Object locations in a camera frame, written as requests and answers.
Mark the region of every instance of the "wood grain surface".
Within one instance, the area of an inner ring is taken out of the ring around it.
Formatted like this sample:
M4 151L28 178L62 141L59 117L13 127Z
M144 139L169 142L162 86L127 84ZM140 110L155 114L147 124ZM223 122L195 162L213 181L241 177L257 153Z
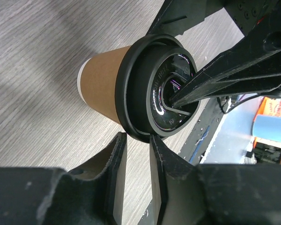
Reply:
M162 0L0 0L0 166L69 170L123 131L80 99L77 73L95 54L144 36L161 5ZM221 10L178 39L200 69L242 37ZM179 152L196 118L166 140L173 151ZM151 200L149 155L147 144L131 138L128 148L123 224L135 225Z

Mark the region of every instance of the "paper coffee cup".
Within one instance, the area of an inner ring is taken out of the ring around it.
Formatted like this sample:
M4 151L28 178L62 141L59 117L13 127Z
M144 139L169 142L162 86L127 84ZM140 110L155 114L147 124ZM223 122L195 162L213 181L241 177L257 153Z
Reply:
M91 108L148 143L181 130L199 102L171 108L168 98L196 73L194 60L170 35L146 35L132 46L94 56L81 67L77 86Z
M118 69L130 47L98 54L87 60L78 73L77 87L82 100L92 109L120 124L115 106Z

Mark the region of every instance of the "black wire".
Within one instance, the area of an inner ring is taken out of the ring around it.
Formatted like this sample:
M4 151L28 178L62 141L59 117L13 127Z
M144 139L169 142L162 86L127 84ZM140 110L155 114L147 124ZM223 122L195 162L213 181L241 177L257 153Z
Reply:
M248 98L246 98L246 99L244 99L244 100L242 100L242 101L240 101L240 102L237 102L235 105L233 105L231 108L229 108L228 109L228 111L224 111L224 106L226 105L226 103L228 102L228 101L226 101L226 103L224 104L224 105L221 105L221 99L219 98L219 97L217 97L217 102L219 103L219 106L220 106L220 109L221 109L221 111L222 111L222 113L223 114L228 114L229 112L231 112L232 110L234 110L236 107L238 107L239 105L241 105L242 103L245 103L245 102L247 102L247 101L250 101L250 100L252 100L252 99L254 99L254 98L258 98L258 97L260 97L260 96L262 96L261 94L257 94L257 95L253 95L253 96L250 96L250 97L248 97Z

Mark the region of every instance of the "cable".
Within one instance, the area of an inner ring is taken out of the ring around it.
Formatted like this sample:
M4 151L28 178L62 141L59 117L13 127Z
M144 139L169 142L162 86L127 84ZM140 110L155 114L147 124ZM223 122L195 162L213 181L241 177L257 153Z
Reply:
M240 102L241 100L243 100L244 97L245 97L245 95L242 95L242 96L239 98L238 102Z
M238 107L239 105L241 105L242 103L245 103L245 102L247 102L247 101L250 101L250 100L252 100L252 99L254 99L254 98L258 98L258 97L260 97L260 96L262 96L261 94L257 94L257 95L253 95L253 96L250 96L250 97L248 97L248 98L246 98L246 99L244 99L244 100L242 100L242 101L240 101L240 102L237 102L235 105L233 105L231 108L229 108L228 109L228 111L224 111L224 106L226 105L226 103L228 102L228 101L226 101L226 103L224 104L224 105L221 105L221 99L219 98L219 97L217 97L216 99L217 99L217 102L218 102L218 104L219 104L219 106L220 106L220 109L221 109L221 111L222 111L222 113L223 114L228 114L229 112L231 112L232 110L234 110L236 107Z

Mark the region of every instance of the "brown paper cup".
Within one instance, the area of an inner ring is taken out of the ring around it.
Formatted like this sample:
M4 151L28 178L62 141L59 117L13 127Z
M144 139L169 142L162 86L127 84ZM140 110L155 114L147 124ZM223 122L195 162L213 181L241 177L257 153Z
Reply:
M118 69L130 46L104 52L87 60L79 70L78 92L91 108L120 124L115 106Z

